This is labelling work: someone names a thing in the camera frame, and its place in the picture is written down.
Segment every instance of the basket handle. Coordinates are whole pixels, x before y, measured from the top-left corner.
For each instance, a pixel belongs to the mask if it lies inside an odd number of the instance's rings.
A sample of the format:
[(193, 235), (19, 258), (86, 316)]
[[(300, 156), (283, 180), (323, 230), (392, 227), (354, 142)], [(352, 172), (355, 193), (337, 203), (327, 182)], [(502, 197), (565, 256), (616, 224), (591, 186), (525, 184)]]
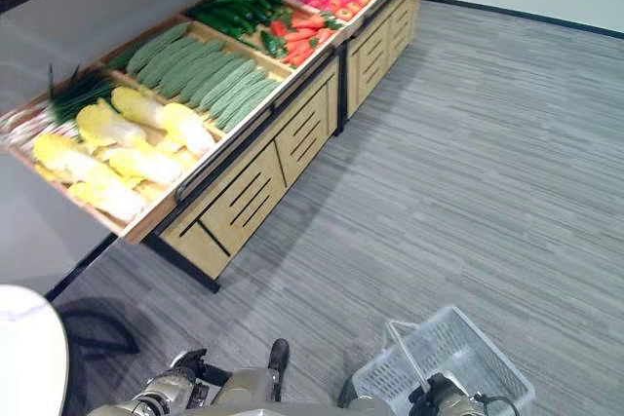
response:
[(397, 331), (396, 325), (401, 325), (401, 326), (406, 326), (406, 327), (413, 327), (413, 328), (417, 328), (418, 325), (415, 324), (415, 323), (408, 323), (408, 322), (405, 322), (405, 321), (387, 321), (386, 322), (386, 330), (388, 331), (388, 334), (390, 335), (390, 338), (392, 338), (392, 341), (394, 341), (397, 344), (397, 346), (399, 347), (399, 350), (401, 351), (401, 354), (403, 355), (403, 357), (408, 361), (409, 365), (411, 366), (411, 368), (415, 372), (416, 377), (418, 377), (418, 381), (420, 382), (420, 386), (422, 387), (422, 391), (425, 394), (428, 394), (429, 390), (431, 390), (431, 386), (429, 385), (429, 382), (427, 382), (427, 379), (426, 379), (424, 373), (422, 372), (422, 369), (420, 368), (420, 366), (416, 362), (416, 359), (414, 359), (414, 357), (411, 355), (410, 351), (408, 351), (408, 348), (406, 348), (406, 345), (403, 343), (403, 339), (401, 338), (401, 335)]

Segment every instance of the white round table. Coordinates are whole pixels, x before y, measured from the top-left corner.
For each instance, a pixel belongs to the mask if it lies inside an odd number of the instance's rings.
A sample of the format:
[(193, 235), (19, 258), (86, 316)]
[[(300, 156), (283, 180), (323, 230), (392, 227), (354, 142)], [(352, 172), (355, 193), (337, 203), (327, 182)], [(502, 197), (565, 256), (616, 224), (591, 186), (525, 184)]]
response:
[(0, 401), (7, 415), (59, 416), (67, 386), (67, 338), (46, 299), (0, 284)]

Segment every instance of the plastic basket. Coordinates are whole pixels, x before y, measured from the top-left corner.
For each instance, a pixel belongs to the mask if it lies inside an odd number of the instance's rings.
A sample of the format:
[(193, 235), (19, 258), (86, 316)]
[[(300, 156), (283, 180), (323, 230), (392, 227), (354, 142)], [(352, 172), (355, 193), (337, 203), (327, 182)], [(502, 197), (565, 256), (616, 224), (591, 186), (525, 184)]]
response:
[[(403, 339), (409, 352), (430, 377), (449, 371), (469, 395), (482, 392), (489, 397), (514, 401), (522, 416), (530, 416), (535, 389), (523, 374), (456, 307), (445, 307)], [(408, 416), (408, 396), (418, 386), (413, 369), (392, 346), (352, 376), (359, 397), (380, 397), (397, 416)], [(490, 416), (513, 416), (504, 403), (493, 403)]]

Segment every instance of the wooden drawer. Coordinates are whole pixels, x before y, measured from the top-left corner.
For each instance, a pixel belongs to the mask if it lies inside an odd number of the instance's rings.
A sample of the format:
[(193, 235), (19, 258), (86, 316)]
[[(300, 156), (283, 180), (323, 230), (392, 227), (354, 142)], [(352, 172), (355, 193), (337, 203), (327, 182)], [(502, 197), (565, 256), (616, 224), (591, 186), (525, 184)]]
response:
[(329, 86), (325, 84), (303, 104), (275, 138), (284, 177), (289, 186), (296, 181), (329, 137), (329, 102)]
[(163, 239), (212, 278), (218, 277), (229, 261), (201, 222), (187, 226), (181, 235), (170, 232)]
[(389, 21), (382, 23), (358, 52), (358, 100), (362, 103), (383, 78), (388, 60)]
[(409, 26), (410, 34), (409, 37), (413, 38), (413, 35), (416, 32), (416, 21), (418, 20), (418, 11), (420, 10), (420, 0), (410, 0), (411, 1), (411, 24)]
[(286, 192), (274, 142), (220, 193), (200, 221), (234, 255)]
[(404, 0), (390, 16), (390, 45), (388, 47), (388, 68), (401, 55), (411, 41), (413, 1)]

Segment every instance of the wooden cabinet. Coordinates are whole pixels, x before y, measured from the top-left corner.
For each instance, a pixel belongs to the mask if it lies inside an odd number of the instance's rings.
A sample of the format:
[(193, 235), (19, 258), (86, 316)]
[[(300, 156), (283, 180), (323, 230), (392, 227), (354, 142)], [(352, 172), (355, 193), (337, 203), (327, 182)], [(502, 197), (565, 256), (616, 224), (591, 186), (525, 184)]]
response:
[(213, 278), (221, 273), (229, 261), (225, 250), (198, 221), (186, 226), (181, 233), (170, 233), (166, 241), (186, 258), (192, 259), (200, 270)]
[(388, 71), (415, 31), (420, 0), (392, 0), (349, 43), (347, 116), (350, 118)]
[(336, 128), (334, 59), (160, 235), (215, 279)]
[(328, 86), (325, 84), (275, 137), (284, 177), (292, 185), (328, 139)]
[(200, 220), (230, 255), (245, 244), (286, 192), (286, 183), (271, 141), (230, 182)]

